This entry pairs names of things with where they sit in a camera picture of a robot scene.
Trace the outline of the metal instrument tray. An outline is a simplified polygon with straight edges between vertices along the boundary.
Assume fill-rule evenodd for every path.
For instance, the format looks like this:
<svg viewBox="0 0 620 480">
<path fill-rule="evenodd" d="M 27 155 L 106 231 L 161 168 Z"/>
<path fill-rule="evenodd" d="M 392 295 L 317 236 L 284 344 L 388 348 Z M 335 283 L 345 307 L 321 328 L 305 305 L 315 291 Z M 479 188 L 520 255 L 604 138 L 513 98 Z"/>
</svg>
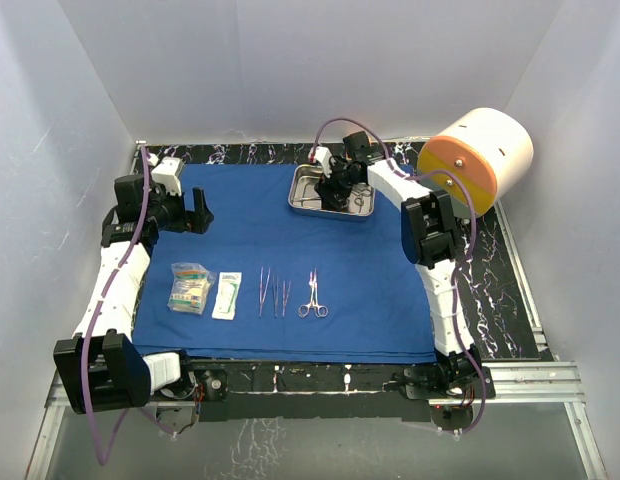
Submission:
<svg viewBox="0 0 620 480">
<path fill-rule="evenodd" d="M 321 177 L 321 168 L 311 165 L 296 167 L 288 194 L 288 204 L 299 215 L 326 218 L 340 221 L 365 222 L 374 211 L 375 191 L 365 200 L 364 206 L 357 206 L 350 194 L 347 211 L 328 211 L 321 208 L 321 199 L 315 186 Z"/>
</svg>

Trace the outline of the white suture packet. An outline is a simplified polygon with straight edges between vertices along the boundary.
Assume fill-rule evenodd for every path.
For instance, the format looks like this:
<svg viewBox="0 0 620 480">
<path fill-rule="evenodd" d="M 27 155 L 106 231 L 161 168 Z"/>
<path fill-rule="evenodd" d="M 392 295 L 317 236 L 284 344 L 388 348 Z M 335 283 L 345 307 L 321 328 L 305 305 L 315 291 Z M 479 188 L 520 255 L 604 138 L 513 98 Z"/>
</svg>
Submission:
<svg viewBox="0 0 620 480">
<path fill-rule="evenodd" d="M 241 272 L 221 272 L 212 311 L 215 320 L 231 321 L 235 317 L 236 303 L 241 286 Z"/>
</svg>

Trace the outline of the blue surgical drape cloth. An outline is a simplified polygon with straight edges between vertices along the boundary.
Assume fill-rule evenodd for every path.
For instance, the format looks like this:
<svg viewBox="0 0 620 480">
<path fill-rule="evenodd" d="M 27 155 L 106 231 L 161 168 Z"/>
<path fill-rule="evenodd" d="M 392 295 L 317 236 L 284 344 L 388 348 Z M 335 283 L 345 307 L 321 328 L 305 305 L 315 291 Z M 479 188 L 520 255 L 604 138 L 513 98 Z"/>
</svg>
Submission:
<svg viewBox="0 0 620 480">
<path fill-rule="evenodd" d="M 162 232 L 133 330 L 143 354 L 337 363 L 435 358 L 423 283 L 402 250 L 398 210 L 384 197 L 352 222 L 288 205 L 290 165 L 189 165 L 214 219 L 202 235 Z M 242 276 L 231 320 L 168 306 L 171 268 L 199 264 Z"/>
</svg>

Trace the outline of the steel forceps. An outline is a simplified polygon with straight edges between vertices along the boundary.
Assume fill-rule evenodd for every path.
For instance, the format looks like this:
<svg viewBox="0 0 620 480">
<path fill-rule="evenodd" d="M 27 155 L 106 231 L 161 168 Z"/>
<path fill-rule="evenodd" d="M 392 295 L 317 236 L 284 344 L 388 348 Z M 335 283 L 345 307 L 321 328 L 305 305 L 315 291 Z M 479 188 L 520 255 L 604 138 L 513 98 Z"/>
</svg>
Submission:
<svg viewBox="0 0 620 480">
<path fill-rule="evenodd" d="M 274 318 L 278 318 L 279 311 L 279 277 L 275 275 L 272 282 L 272 295 L 273 295 L 273 315 Z"/>
<path fill-rule="evenodd" d="M 263 313 L 263 308 L 269 288 L 270 275 L 270 268 L 265 269 L 264 267 L 261 267 L 259 280 L 259 316 L 262 316 Z"/>
<path fill-rule="evenodd" d="M 290 288 L 291 288 L 290 281 L 282 282 L 282 317 L 285 317 L 286 315 L 287 305 L 288 305 L 289 296 L 290 296 Z"/>
</svg>

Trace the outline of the steel hemostat clamp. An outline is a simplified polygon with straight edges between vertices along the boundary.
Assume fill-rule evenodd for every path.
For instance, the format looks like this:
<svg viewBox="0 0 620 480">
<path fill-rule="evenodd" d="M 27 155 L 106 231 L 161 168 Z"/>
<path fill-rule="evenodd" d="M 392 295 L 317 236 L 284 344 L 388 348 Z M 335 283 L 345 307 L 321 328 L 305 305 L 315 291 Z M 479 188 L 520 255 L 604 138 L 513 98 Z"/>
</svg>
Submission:
<svg viewBox="0 0 620 480">
<path fill-rule="evenodd" d="M 311 312 L 313 312 L 317 318 L 327 317 L 329 309 L 327 306 L 322 305 L 318 299 L 318 281 L 316 269 L 310 271 L 308 285 L 310 289 L 310 297 L 306 304 L 302 304 L 299 306 L 298 316 L 300 318 L 306 318 Z"/>
</svg>

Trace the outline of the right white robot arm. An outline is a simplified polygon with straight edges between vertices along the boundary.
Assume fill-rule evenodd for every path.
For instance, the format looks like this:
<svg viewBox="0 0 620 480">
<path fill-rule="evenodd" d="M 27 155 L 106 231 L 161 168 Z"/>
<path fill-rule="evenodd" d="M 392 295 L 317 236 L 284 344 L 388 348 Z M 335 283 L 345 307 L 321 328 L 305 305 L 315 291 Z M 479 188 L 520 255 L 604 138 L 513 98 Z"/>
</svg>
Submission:
<svg viewBox="0 0 620 480">
<path fill-rule="evenodd" d="M 346 155 L 338 156 L 315 141 L 308 155 L 321 168 L 315 187 L 321 206 L 343 212 L 354 188 L 366 185 L 397 207 L 402 249 L 421 278 L 430 308 L 436 360 L 423 376 L 431 389 L 459 396 L 484 378 L 457 286 L 457 255 L 472 258 L 476 215 L 471 215 L 469 245 L 463 247 L 447 192 L 420 184 L 421 177 L 403 170 L 384 143 L 374 149 L 364 131 L 346 137 L 344 146 Z"/>
</svg>

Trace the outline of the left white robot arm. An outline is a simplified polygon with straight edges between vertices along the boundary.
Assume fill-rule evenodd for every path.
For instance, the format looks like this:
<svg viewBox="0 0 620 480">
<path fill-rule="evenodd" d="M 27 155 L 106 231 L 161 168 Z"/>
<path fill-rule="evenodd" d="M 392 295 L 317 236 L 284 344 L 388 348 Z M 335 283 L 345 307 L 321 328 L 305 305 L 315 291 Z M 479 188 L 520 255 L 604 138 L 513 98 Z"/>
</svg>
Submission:
<svg viewBox="0 0 620 480">
<path fill-rule="evenodd" d="M 53 359 L 75 413 L 143 407 L 164 388 L 184 399 L 197 376 L 180 351 L 142 355 L 132 343 L 136 309 L 153 247 L 163 231 L 203 234 L 214 219 L 202 188 L 187 209 L 175 175 L 141 174 L 114 182 L 115 206 L 102 223 L 100 270 L 86 312 Z"/>
</svg>

